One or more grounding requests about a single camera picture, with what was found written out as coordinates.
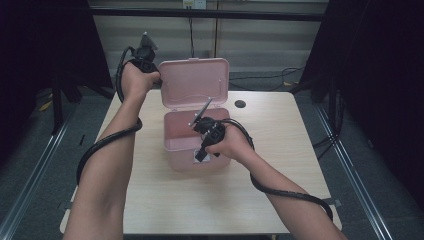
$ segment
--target hand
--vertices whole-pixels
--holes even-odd
[[[159,80],[159,72],[143,73],[128,62],[125,65],[122,73],[122,93],[124,94],[124,100],[130,99],[144,99],[146,94],[152,89],[153,83]]]
[[[205,150],[208,153],[224,154],[240,163],[242,163],[247,156],[255,154],[255,151],[247,142],[244,134],[231,124],[225,124],[224,139],[215,145],[206,147]]]

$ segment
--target handheld controller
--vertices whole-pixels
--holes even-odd
[[[154,50],[158,50],[158,47],[145,32],[141,38],[140,46],[132,51],[134,59],[129,60],[129,62],[144,73],[157,72],[158,69],[153,63],[156,56]]]
[[[209,98],[208,102],[199,110],[194,116],[194,119],[189,126],[193,127],[193,130],[203,135],[203,142],[201,144],[200,150],[197,152],[195,158],[202,162],[205,157],[208,155],[206,152],[206,147],[217,144],[221,142],[225,137],[225,126],[220,122],[214,120],[211,117],[203,117],[203,113],[206,111],[206,108],[211,103],[212,98]]]

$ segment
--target pink plastic box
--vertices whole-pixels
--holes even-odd
[[[219,157],[208,154],[201,163],[195,159],[202,136],[188,124],[209,97],[212,102],[202,117],[216,120],[230,117],[228,110],[220,107],[228,98],[228,61],[222,58],[165,61],[159,65],[159,72],[163,81],[162,102],[171,109],[164,116],[164,146],[171,168],[197,171],[227,166],[230,159],[222,154]]]

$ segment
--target black metal frame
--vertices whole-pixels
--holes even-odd
[[[134,16],[134,17],[182,17],[182,18],[222,18],[222,19],[256,19],[279,21],[321,22],[325,19],[346,18],[346,16],[327,16],[313,13],[284,13],[284,12],[252,12],[227,10],[200,9],[167,9],[167,8],[124,8],[91,6],[88,9],[78,7],[45,7],[38,8],[47,11],[89,11],[99,16]]]

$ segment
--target wall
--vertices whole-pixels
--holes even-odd
[[[182,8],[182,0],[91,0],[91,6]],[[325,0],[207,1],[207,9],[324,13]],[[137,47],[143,32],[158,45],[156,63],[191,57],[188,18],[95,16],[111,75],[122,51]],[[195,57],[223,57],[230,71],[281,71],[306,64],[320,23],[269,20],[193,19]]]

